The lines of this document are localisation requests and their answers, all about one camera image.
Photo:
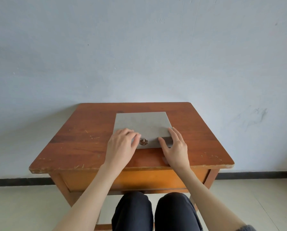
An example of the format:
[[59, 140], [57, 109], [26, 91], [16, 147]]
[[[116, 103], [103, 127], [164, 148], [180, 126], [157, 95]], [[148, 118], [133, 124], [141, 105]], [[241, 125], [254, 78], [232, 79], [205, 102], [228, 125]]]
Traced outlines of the person's right leg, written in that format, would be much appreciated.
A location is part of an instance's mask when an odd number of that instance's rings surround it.
[[155, 231], [203, 231], [190, 199], [172, 192], [159, 199], [154, 216]]

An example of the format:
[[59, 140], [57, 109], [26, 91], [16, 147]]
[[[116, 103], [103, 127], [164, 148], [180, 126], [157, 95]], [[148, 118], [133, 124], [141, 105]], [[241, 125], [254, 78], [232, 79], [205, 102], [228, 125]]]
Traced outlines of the black skirting board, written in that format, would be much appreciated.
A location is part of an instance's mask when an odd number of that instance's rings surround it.
[[[248, 179], [287, 179], [287, 171], [263, 171], [263, 172], [220, 172], [216, 180], [248, 180]], [[45, 178], [9, 178], [0, 179], [0, 187], [12, 186], [45, 186], [55, 183], [49, 177]]]

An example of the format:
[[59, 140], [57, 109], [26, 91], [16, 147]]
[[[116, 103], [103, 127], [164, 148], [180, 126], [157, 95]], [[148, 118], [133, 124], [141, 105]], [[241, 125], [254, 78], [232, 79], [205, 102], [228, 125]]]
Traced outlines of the brown wooden table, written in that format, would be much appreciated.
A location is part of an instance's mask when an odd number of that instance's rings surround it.
[[[48, 173], [70, 206], [82, 192], [71, 192], [63, 172], [98, 171], [117, 113], [166, 112], [187, 143], [189, 162], [200, 181], [210, 188], [220, 169], [234, 161], [198, 112], [188, 102], [84, 103], [80, 104], [57, 134], [30, 165], [33, 174]], [[137, 150], [123, 171], [171, 170], [160, 148]], [[187, 192], [187, 189], [145, 190], [143, 193]]]

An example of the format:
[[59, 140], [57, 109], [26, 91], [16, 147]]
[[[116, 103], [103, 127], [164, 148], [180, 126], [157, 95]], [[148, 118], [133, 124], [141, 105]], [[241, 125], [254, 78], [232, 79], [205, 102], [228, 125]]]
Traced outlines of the person's left forearm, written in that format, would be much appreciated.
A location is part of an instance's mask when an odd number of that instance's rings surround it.
[[93, 231], [104, 200], [125, 166], [123, 162], [104, 163], [91, 184], [53, 231]]

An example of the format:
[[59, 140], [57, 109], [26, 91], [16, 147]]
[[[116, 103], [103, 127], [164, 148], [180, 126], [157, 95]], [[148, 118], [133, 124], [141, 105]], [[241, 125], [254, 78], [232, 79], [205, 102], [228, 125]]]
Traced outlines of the person's left leg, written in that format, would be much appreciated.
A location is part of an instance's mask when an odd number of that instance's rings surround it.
[[111, 220], [112, 231], [153, 231], [152, 204], [147, 195], [131, 191], [123, 195]]

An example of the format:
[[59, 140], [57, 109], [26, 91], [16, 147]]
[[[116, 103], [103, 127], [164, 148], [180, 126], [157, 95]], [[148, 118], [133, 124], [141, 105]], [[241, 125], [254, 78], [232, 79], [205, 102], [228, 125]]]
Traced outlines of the person's leg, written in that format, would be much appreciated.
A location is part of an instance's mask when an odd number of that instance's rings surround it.
[[152, 204], [147, 195], [131, 191], [123, 195], [111, 220], [112, 231], [153, 231]]
[[159, 199], [154, 216], [155, 231], [203, 231], [190, 199], [172, 192]]

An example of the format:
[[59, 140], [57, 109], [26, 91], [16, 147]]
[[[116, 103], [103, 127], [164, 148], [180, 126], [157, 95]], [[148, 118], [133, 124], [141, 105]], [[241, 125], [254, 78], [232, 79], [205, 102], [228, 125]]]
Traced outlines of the person's right hand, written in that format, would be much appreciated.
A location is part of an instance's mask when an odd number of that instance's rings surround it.
[[[168, 128], [168, 131], [172, 137], [172, 128]], [[176, 173], [190, 170], [188, 147], [185, 141], [183, 144], [173, 143], [172, 147], [169, 147], [169, 151], [163, 153], [168, 164]]]

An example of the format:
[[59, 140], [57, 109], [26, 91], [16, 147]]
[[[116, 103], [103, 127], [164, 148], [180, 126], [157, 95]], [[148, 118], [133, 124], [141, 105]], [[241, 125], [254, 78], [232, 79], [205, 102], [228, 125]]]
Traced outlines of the orange table drawer front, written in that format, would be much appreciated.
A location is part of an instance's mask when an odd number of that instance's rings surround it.
[[[96, 176], [91, 171], [71, 171], [61, 173], [71, 192], [82, 192]], [[122, 171], [113, 182], [110, 191], [145, 191], [186, 189], [186, 186], [173, 170]]]

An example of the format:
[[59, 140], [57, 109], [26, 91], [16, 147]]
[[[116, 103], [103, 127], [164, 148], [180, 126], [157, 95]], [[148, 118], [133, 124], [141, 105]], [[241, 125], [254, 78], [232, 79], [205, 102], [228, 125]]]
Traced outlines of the person's right forearm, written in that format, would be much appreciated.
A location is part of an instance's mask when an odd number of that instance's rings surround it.
[[193, 198], [208, 231], [238, 231], [246, 224], [223, 204], [200, 180], [190, 167], [174, 169]]

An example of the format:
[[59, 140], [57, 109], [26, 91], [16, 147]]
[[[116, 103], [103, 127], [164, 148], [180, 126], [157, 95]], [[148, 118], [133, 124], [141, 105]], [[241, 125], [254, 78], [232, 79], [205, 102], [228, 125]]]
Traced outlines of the person's left hand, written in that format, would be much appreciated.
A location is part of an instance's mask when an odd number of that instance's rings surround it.
[[107, 144], [107, 152], [104, 164], [117, 172], [121, 172], [130, 162], [137, 148], [116, 147], [113, 143], [113, 135]]

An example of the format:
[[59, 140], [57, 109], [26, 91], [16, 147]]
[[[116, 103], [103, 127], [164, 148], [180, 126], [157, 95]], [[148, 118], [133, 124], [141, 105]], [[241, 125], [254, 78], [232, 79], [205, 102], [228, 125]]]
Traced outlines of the grey box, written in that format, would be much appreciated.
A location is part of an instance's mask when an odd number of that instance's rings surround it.
[[137, 149], [161, 148], [158, 137], [162, 137], [168, 147], [173, 140], [168, 131], [172, 125], [166, 112], [117, 113], [113, 132], [128, 128], [141, 134], [141, 139], [147, 139], [147, 145], [138, 145]]

